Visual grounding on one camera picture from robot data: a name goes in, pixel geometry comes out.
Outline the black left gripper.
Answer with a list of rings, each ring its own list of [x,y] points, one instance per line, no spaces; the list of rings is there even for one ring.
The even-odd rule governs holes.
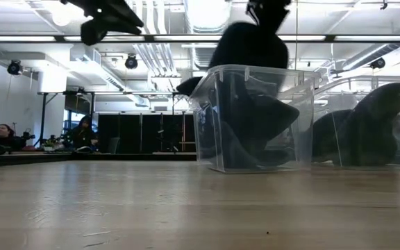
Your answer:
[[[72,4],[83,11],[85,17],[114,17],[105,22],[91,19],[81,24],[81,42],[92,46],[102,41],[109,31],[140,35],[143,21],[136,15],[130,16],[131,9],[124,0],[60,0],[64,5]]]

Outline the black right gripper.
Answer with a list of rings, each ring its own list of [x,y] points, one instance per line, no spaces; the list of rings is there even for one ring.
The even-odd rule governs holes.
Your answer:
[[[286,9],[291,4],[291,0],[249,0],[247,4],[247,14],[255,16],[255,23],[260,32],[271,34],[276,33],[284,22],[289,11]],[[257,14],[275,14],[273,23],[269,16]]]

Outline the dark green cap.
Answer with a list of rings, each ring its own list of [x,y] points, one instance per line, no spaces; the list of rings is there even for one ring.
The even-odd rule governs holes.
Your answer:
[[[397,153],[393,123],[400,113],[400,82],[372,90],[336,127],[339,166],[381,166]]]
[[[337,129],[350,113],[350,109],[336,110],[325,114],[314,122],[312,132],[313,162],[339,161],[339,150],[336,139]]]

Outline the white LED light strip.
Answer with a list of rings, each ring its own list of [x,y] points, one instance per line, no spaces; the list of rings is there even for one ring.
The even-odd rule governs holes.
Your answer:
[[[400,42],[400,35],[337,35],[339,42]]]
[[[65,41],[69,42],[81,42],[80,36],[65,36]],[[135,35],[107,35],[101,39],[102,42],[141,42],[145,41],[145,36],[135,36]]]
[[[286,42],[314,42],[324,41],[325,35],[279,35]],[[155,35],[156,42],[218,42],[222,35]]]
[[[0,42],[53,42],[54,36],[0,36]]]

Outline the clear plastic container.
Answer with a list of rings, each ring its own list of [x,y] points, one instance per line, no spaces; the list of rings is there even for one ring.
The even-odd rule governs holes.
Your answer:
[[[217,107],[212,105],[208,95],[215,92],[217,79],[224,73],[229,72],[231,66],[223,65],[208,70],[207,74],[199,81],[196,88],[190,95],[190,104],[194,118],[195,143],[197,141],[196,132],[200,128],[207,128],[207,125],[220,132],[219,115],[216,113]],[[294,152],[292,159],[281,165],[279,169],[291,169],[307,165],[311,161],[313,120],[314,120],[314,90],[320,81],[320,75],[315,72],[297,71],[290,69],[269,69],[266,67],[254,67],[238,65],[237,73],[244,74],[246,79],[253,79],[258,72],[271,72],[282,74],[285,77],[283,85],[279,88],[278,99],[299,111],[299,116],[287,127],[280,135],[267,143],[267,148],[283,149],[291,148]],[[197,160],[215,171],[213,164],[208,161]],[[223,172],[223,173],[256,173],[256,172]]]
[[[314,109],[314,122],[325,114],[336,110],[352,110],[372,90],[396,82],[400,82],[400,76],[359,76],[329,83],[315,91],[314,98],[318,107]],[[335,165],[332,160],[326,162]]]

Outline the black metal rack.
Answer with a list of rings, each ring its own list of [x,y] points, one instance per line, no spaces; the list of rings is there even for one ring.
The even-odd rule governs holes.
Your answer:
[[[94,114],[94,103],[95,103],[95,92],[87,92],[83,90],[66,90],[64,92],[37,92],[38,95],[42,96],[42,116],[41,116],[41,124],[40,124],[40,137],[37,140],[37,142],[34,144],[35,146],[37,144],[40,144],[40,146],[43,145],[44,142],[44,123],[45,123],[45,117],[46,117],[46,106],[47,104],[52,101],[56,96],[58,95],[65,95],[65,96],[83,96],[84,94],[88,94],[91,96],[90,99],[90,115],[93,116]]]

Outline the black metal table frame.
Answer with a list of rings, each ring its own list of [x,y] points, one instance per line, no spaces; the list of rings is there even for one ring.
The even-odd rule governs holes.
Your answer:
[[[63,161],[196,161],[196,153],[26,153],[0,155],[0,167]]]

